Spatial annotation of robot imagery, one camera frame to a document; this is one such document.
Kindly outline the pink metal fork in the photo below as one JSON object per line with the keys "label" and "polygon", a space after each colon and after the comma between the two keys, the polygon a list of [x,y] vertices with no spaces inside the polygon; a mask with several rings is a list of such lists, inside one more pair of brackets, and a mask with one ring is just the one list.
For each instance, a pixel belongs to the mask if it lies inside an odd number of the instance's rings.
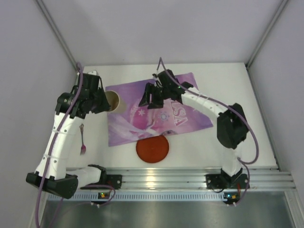
{"label": "pink metal fork", "polygon": [[81,124],[79,126],[80,128],[80,133],[81,133],[81,150],[80,150],[80,155],[84,155],[86,152],[86,146],[84,144],[84,125]]}

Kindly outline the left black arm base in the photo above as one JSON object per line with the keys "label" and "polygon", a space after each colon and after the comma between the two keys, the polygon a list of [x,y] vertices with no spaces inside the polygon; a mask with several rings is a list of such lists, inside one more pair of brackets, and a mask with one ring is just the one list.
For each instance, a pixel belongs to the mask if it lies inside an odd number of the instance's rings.
{"label": "left black arm base", "polygon": [[98,182],[94,184],[90,184],[84,187],[81,187],[82,190],[101,190],[107,189],[107,186],[111,186],[115,190],[119,190],[122,186],[123,176],[116,174],[107,175],[104,182]]}

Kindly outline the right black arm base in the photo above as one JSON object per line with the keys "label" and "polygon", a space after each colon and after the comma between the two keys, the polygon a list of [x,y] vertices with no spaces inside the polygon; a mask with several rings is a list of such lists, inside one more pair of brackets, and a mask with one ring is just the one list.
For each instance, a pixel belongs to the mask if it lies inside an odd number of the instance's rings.
{"label": "right black arm base", "polygon": [[225,176],[224,174],[208,174],[206,175],[207,189],[209,190],[221,190],[221,189],[234,189],[238,187],[245,189],[249,183],[248,176],[244,173],[240,175],[234,175],[232,177]]}

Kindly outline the purple Elsa placemat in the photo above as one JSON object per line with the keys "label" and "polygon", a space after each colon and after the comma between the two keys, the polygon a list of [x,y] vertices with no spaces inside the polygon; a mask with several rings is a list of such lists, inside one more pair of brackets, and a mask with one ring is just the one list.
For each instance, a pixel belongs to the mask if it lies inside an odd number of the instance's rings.
{"label": "purple Elsa placemat", "polygon": [[120,85],[107,86],[126,104],[121,114],[108,113],[108,145],[118,146],[158,135],[191,133],[213,126],[212,121],[199,111],[167,99],[162,109],[139,107],[147,79]]}

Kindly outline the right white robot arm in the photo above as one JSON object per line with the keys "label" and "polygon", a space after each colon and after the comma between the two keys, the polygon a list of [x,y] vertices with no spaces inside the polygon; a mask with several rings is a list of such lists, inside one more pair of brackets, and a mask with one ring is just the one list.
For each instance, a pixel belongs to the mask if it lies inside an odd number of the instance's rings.
{"label": "right white robot arm", "polygon": [[211,98],[202,95],[193,84],[180,83],[171,70],[153,74],[154,83],[147,83],[139,106],[148,109],[160,109],[167,99],[189,106],[215,122],[217,140],[227,151],[223,154],[223,163],[218,182],[214,189],[232,188],[239,182],[242,165],[238,160],[237,147],[248,133],[242,106],[235,103],[223,110]]}

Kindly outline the beige plastic cup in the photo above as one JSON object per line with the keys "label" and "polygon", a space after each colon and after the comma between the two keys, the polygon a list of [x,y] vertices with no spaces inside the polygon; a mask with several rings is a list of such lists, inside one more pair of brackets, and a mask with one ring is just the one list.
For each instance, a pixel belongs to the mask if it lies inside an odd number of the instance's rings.
{"label": "beige plastic cup", "polygon": [[126,111],[125,101],[115,91],[106,91],[105,96],[110,105],[109,113],[122,114]]}

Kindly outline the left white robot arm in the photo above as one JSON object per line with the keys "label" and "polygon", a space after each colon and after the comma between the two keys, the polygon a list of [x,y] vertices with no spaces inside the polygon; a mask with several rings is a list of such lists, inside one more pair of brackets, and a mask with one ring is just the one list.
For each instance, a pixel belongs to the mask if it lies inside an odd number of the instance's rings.
{"label": "left white robot arm", "polygon": [[97,71],[79,75],[70,93],[57,99],[52,133],[41,162],[34,172],[26,176],[26,182],[43,191],[69,199],[77,189],[87,185],[104,185],[106,169],[90,164],[84,168],[67,171],[67,160],[74,137],[87,114],[107,112],[101,77]]}

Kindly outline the red round plate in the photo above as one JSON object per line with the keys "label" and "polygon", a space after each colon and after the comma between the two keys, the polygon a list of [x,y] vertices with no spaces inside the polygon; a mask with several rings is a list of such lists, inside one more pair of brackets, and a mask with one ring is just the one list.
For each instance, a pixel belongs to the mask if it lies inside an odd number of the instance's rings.
{"label": "red round plate", "polygon": [[142,139],[136,143],[136,153],[146,163],[158,163],[164,160],[169,148],[169,142],[163,135]]}

